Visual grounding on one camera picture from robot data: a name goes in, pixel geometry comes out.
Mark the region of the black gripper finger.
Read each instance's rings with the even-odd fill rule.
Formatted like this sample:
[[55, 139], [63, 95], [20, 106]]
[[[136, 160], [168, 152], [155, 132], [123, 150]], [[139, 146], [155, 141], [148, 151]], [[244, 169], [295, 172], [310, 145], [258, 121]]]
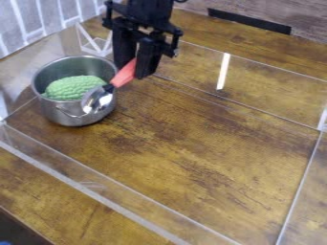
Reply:
[[125, 28], [117, 27], [112, 30], [112, 48], [113, 62], [116, 67], [121, 69], [135, 58], [136, 50], [134, 33]]
[[151, 37], [143, 37], [136, 44], [135, 77], [143, 79], [151, 76], [158, 69], [163, 56], [163, 43]]

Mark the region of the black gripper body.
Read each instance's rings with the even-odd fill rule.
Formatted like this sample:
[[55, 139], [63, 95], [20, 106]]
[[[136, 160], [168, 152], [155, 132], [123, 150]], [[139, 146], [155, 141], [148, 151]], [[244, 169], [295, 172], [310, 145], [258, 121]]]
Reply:
[[107, 0], [103, 26], [111, 30], [125, 28], [136, 43], [151, 37], [163, 43], [163, 54], [174, 57], [183, 31], [170, 23], [174, 2], [179, 0], [127, 0], [125, 4]]

